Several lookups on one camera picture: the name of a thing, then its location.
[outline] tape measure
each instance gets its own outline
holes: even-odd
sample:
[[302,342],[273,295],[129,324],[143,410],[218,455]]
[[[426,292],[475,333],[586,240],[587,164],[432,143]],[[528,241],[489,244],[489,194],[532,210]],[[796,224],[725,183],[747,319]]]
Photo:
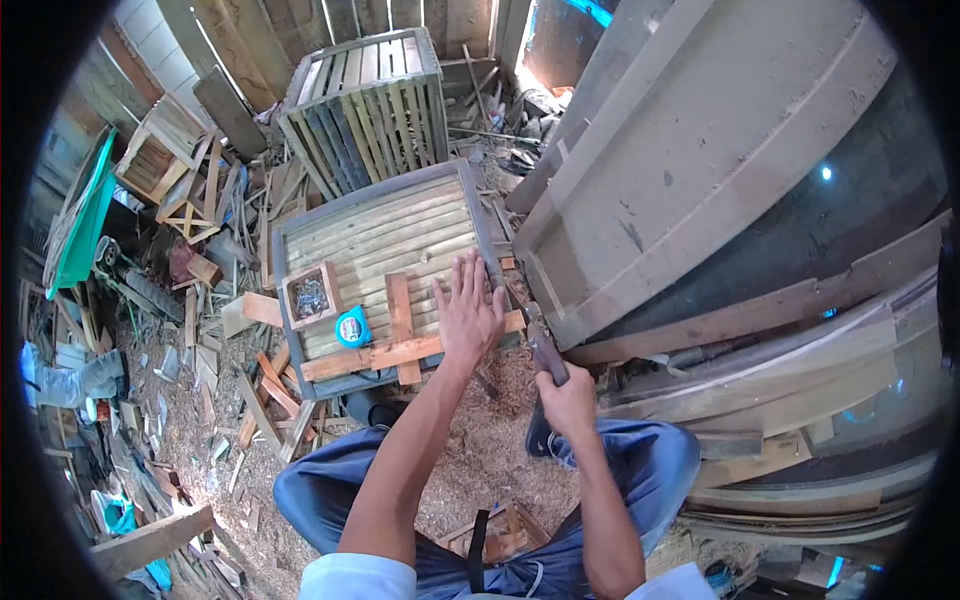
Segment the tape measure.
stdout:
[[373,339],[367,317],[363,314],[363,306],[356,305],[337,319],[334,329],[337,340],[347,348],[360,348],[369,344]]

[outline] right hand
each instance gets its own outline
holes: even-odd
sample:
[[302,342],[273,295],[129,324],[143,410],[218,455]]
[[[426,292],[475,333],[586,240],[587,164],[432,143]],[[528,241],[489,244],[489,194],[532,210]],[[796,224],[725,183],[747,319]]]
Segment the right hand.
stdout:
[[561,387],[553,384],[553,376],[547,371],[538,372],[535,380],[550,428],[573,443],[596,433],[596,393],[589,371],[566,361],[564,364],[570,378]]

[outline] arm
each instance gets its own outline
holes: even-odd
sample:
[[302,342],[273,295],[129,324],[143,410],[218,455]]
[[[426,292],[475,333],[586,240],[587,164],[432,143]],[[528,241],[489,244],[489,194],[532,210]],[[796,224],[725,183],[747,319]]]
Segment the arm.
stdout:
[[449,300],[440,282],[433,282],[444,360],[377,450],[353,501],[338,552],[414,565],[414,518],[423,486],[444,449],[453,411],[473,370],[503,336],[505,292],[497,288],[488,304],[486,283],[483,258],[473,250],[466,260],[454,258]]
[[537,373],[543,413],[551,428],[570,442],[577,461],[587,579],[597,598],[621,599],[646,581],[643,547],[594,426],[593,378],[570,363],[566,368],[570,379],[560,388],[549,372]]

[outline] person's leg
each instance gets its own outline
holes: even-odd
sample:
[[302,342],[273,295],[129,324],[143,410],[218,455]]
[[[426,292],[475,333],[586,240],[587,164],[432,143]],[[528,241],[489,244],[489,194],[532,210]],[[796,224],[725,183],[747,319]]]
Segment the person's leg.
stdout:
[[[381,427],[351,433],[277,476],[277,509],[321,554],[336,552],[350,507],[386,435]],[[420,534],[415,569],[420,598],[452,598],[468,588],[466,561]]]
[[[690,432],[654,421],[599,420],[613,479],[623,494],[627,511],[640,533],[645,557],[650,556],[693,486],[700,466],[700,445]],[[550,449],[569,466],[576,463],[570,445],[555,438]],[[524,585],[523,593],[543,576],[535,596],[582,598],[590,592],[583,565],[584,532],[578,506],[543,548],[506,564]],[[519,589],[504,589],[517,594]]]

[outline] gray pants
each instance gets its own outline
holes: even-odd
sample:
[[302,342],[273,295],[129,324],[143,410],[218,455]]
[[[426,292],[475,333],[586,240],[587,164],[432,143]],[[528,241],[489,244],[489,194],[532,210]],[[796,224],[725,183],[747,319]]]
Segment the gray pants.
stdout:
[[120,350],[111,350],[86,363],[78,371],[72,371],[50,367],[34,348],[31,349],[34,350],[34,373],[33,377],[25,373],[24,378],[36,385],[37,404],[77,408],[89,397],[108,398],[117,395],[116,378],[123,375]]

